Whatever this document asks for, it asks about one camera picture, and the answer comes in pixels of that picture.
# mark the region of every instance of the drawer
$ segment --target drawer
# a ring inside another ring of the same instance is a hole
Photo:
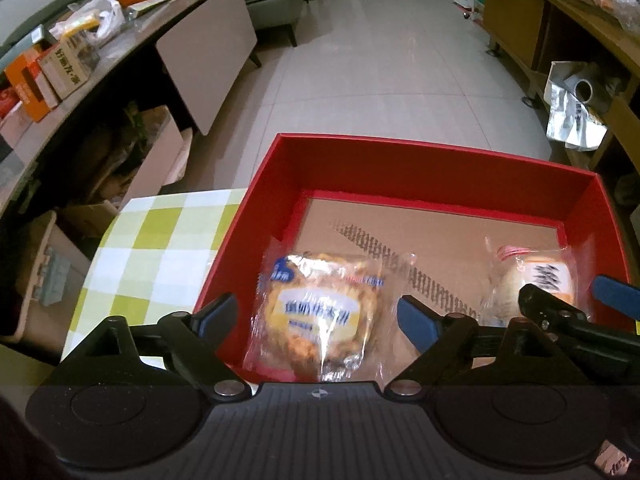
[[[484,25],[524,65],[535,69],[544,13],[544,0],[485,0]]]

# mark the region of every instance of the table leg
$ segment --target table leg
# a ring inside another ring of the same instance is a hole
[[[296,40],[296,32],[293,30],[293,24],[287,23],[287,25],[285,25],[285,28],[287,29],[287,35],[289,36],[291,46],[298,46],[298,41]]]
[[[254,65],[258,68],[262,66],[262,62],[260,61],[260,58],[258,58],[258,55],[255,53],[255,50],[253,50],[251,54],[249,54],[249,59],[253,61]]]

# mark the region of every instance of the white floor tile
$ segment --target white floor tile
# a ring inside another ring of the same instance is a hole
[[[374,94],[462,95],[454,74],[402,2],[319,0],[297,28],[277,103]]]
[[[463,96],[386,96],[398,139],[439,142],[488,150],[489,143]]]
[[[433,41],[466,96],[520,99],[524,95],[508,70],[514,63],[486,54],[487,42],[475,34],[443,32],[434,34]]]
[[[261,42],[262,68],[242,69],[176,191],[247,186],[279,132],[551,155],[522,74],[484,53],[488,34],[452,0],[313,0],[296,36]]]
[[[496,152],[549,160],[551,146],[537,113],[522,102],[489,97],[468,97],[478,122]]]
[[[256,54],[262,66],[258,68],[247,60],[226,100],[239,107],[272,105],[292,51],[293,47],[289,45],[259,49]]]
[[[209,135],[192,146],[180,189],[172,191],[248,186],[271,108],[240,108],[225,102]]]
[[[278,133],[346,134],[488,149],[462,96],[377,95],[273,105],[254,172]]]

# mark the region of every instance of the snack package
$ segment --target snack package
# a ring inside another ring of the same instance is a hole
[[[498,248],[490,271],[491,290],[482,302],[482,324],[506,326],[512,317],[521,316],[518,295],[527,283],[576,306],[577,273],[571,249]]]
[[[273,259],[258,284],[244,368],[285,381],[390,380],[396,271],[363,256]]]

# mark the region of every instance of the green and white checkered tablecloth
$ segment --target green and white checkered tablecloth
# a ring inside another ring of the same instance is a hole
[[[62,357],[107,316],[130,325],[193,311],[245,189],[131,200],[100,242]]]

